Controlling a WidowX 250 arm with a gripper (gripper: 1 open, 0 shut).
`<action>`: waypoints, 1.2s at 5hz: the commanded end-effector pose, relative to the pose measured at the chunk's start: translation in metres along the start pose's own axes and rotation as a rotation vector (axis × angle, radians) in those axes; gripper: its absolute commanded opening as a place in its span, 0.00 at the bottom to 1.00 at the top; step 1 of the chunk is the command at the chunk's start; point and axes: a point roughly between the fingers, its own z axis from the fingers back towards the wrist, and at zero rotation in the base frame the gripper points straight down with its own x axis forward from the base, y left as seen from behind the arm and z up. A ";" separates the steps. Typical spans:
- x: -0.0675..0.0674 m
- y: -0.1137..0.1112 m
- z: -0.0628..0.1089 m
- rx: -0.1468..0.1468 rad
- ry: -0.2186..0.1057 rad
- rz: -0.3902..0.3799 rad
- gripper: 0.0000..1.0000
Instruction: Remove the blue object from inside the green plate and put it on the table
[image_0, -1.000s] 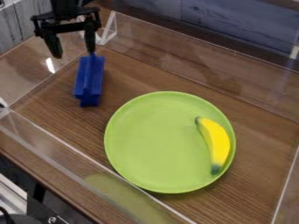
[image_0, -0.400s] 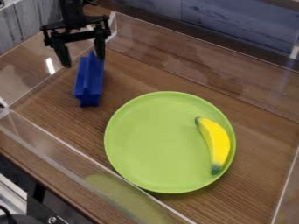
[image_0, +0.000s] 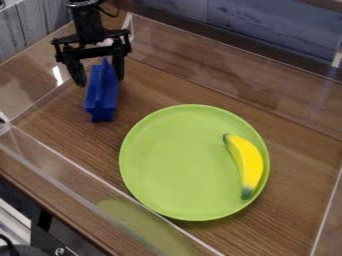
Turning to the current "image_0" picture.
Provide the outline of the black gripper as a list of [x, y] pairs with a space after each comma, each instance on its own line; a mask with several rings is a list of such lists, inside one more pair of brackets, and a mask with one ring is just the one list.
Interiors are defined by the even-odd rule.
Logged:
[[54, 58], [64, 63], [77, 86], [84, 87], [86, 76], [82, 59], [112, 55], [112, 65], [117, 80], [124, 79], [124, 57], [132, 51], [128, 29], [104, 30], [104, 34], [94, 39], [85, 40], [78, 34], [53, 38]]

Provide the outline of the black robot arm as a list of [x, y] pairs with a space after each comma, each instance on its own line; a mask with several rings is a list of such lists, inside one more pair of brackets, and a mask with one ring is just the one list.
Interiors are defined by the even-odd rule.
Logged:
[[86, 83], [82, 59], [112, 57], [113, 71], [121, 81], [125, 72], [125, 56], [130, 53], [128, 29], [108, 29], [102, 26], [101, 14], [116, 18], [118, 13], [109, 13], [101, 8], [106, 0], [66, 0], [76, 33], [53, 38], [54, 59], [62, 63], [77, 86]]

